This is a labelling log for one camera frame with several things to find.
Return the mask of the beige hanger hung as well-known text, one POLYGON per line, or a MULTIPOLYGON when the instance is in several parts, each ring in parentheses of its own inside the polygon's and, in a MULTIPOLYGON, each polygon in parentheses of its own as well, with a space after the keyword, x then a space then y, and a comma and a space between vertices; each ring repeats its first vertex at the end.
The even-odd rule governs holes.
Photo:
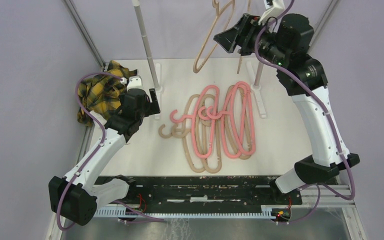
MULTIPOLYGON (((246 9, 246 13, 250 13, 250 10, 251 10, 251 4, 252 4, 252 0, 248 0, 247 1, 247 9, 246 9)), ((242 66, 242 62, 243 62, 243 56, 240 56, 239 57, 239 60, 238 60, 238 65, 237 65, 237 70, 236 70, 236 74, 238 75, 241 71, 241 66, 242 66)))
POLYGON ((212 8, 214 9, 214 19, 210 25, 210 28, 204 39, 204 42, 200 47, 200 50, 194 59, 194 63, 192 65, 192 71, 195 74, 198 74, 202 70, 202 68, 206 65, 206 63, 208 62, 210 57, 213 55, 214 51, 218 46, 217 43, 214 43, 206 52, 207 46, 210 44, 210 42, 213 41, 214 31, 219 25, 219 22, 221 21, 221 19, 223 18, 223 15, 227 14, 227 19, 221 25, 222 30, 226 30, 233 18, 233 15, 236 9, 235 0, 228 0, 225 4, 221 4, 219 0, 212 0, 211 5, 212 5, 212 8))

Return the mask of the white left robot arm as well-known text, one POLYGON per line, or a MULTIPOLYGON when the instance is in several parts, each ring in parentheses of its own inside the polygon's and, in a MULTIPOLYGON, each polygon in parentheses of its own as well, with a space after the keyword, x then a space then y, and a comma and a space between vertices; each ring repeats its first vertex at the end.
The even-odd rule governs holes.
POLYGON ((64 177, 54 176, 48 183, 51 210, 80 226, 89 223, 98 209, 117 200, 130 204, 138 195, 127 178, 115 177, 96 184, 103 169, 139 130, 144 118, 161 112, 153 88, 148 92, 129 89, 119 100, 121 105, 103 126, 101 139, 64 177))

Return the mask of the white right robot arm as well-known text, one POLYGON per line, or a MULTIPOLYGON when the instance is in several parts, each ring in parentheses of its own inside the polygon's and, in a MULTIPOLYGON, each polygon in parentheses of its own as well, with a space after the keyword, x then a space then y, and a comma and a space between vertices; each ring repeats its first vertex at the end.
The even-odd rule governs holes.
POLYGON ((360 157, 349 151, 339 133, 323 65, 308 53, 314 35, 308 18, 289 13, 275 22, 277 31, 270 31, 268 22, 260 23, 258 16, 245 13, 213 39, 228 53, 255 54, 261 63, 275 68, 300 113, 312 153, 270 183, 269 199, 282 204, 293 190, 325 184, 342 170, 350 172, 360 157))

